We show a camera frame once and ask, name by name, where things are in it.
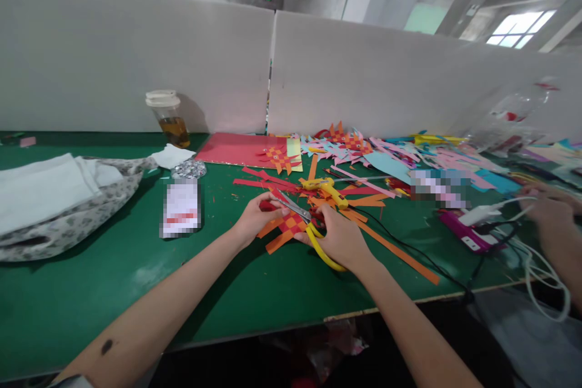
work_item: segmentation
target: forearm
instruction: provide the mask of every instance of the forearm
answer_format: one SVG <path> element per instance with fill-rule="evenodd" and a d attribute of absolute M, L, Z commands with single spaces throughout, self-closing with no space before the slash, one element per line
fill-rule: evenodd
<path fill-rule="evenodd" d="M 419 388 L 481 386 L 380 262 L 354 273 L 376 302 Z"/>
<path fill-rule="evenodd" d="M 229 231 L 109 325 L 56 380 L 82 374 L 96 388 L 131 386 L 167 347 L 241 247 Z"/>
<path fill-rule="evenodd" d="M 540 221 L 541 248 L 572 295 L 572 302 L 582 310 L 582 233 L 573 221 Z"/>

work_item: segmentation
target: purple device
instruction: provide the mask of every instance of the purple device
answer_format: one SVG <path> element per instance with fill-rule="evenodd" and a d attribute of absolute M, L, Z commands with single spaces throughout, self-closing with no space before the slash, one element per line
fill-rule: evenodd
<path fill-rule="evenodd" d="M 450 210 L 441 214 L 439 219 L 470 248 L 473 253 L 483 253 L 497 244 L 493 235 L 479 235 L 472 227 L 467 227 L 459 221 L 464 213 L 460 210 Z"/>

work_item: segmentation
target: green table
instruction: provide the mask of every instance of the green table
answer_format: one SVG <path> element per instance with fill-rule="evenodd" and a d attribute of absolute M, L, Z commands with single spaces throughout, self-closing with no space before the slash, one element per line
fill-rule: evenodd
<path fill-rule="evenodd" d="M 75 156 L 142 158 L 165 145 L 164 137 L 157 133 L 27 135 L 35 135 L 37 145 L 27 149 L 0 147 L 0 170 L 67 152 Z M 192 135 L 192 150 L 200 148 L 206 138 Z M 307 177 L 310 159 L 303 161 L 304 173 L 293 172 L 291 181 Z M 329 165 L 328 159 L 320 162 L 317 176 L 325 176 L 322 168 Z M 232 184 L 235 178 L 256 179 L 243 173 L 242 167 L 208 164 L 207 168 L 201 180 L 205 224 L 189 238 L 159 238 L 168 183 L 160 177 L 169 172 L 155 171 L 145 175 L 138 191 L 114 217 L 76 247 L 45 261 L 0 264 L 1 381 L 62 369 L 132 303 L 229 229 L 247 201 L 262 192 Z M 276 176 L 274 170 L 267 172 Z M 378 174 L 361 164 L 356 165 L 356 173 Z M 496 192 L 469 191 L 474 206 L 501 200 Z M 468 280 L 479 257 L 438 221 L 433 207 L 399 198 L 385 203 L 381 220 L 395 236 L 425 251 L 459 280 Z M 376 217 L 380 215 L 380 208 L 367 210 Z M 508 217 L 517 211 L 517 206 L 504 210 Z M 372 220 L 368 225 L 383 234 Z M 524 226 L 522 239 L 530 241 L 532 235 L 532 226 Z M 364 236 L 372 253 L 412 299 L 426 301 L 461 291 L 445 278 L 434 286 L 380 243 Z M 267 242 L 257 239 L 229 265 L 170 348 L 319 324 L 335 316 L 374 310 L 374 302 L 351 273 L 334 272 L 313 249 L 295 240 L 273 255 L 264 249 Z M 523 272 L 517 264 L 511 250 L 486 260 L 474 288 L 519 282 Z"/>

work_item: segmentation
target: mole on arm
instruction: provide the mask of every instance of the mole on arm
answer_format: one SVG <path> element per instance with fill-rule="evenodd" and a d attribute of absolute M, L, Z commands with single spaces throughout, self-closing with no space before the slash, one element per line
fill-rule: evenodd
<path fill-rule="evenodd" d="M 113 341 L 108 339 L 105 344 L 103 344 L 103 347 L 101 347 L 101 356 L 105 355 L 113 346 Z"/>

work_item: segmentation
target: person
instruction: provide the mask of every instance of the person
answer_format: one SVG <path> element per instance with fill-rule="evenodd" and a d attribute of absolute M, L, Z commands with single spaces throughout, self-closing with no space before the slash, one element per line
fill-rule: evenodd
<path fill-rule="evenodd" d="M 542 251 L 582 311 L 582 233 L 574 223 L 575 216 L 582 216 L 582 201 L 542 182 L 523 186 L 520 194 L 537 197 L 521 200 L 521 208 L 533 205 L 526 215 L 537 226 Z"/>
<path fill-rule="evenodd" d="M 276 207 L 263 212 L 259 204 Z M 388 270 L 368 249 L 358 226 L 324 204 L 327 235 L 319 243 L 362 282 L 406 362 L 416 386 L 481 387 Z M 159 358 L 186 319 L 234 257 L 271 220 L 285 216 L 271 193 L 252 199 L 225 234 L 160 282 L 95 338 L 53 381 L 54 386 L 132 386 Z M 305 233 L 295 238 L 310 245 Z"/>

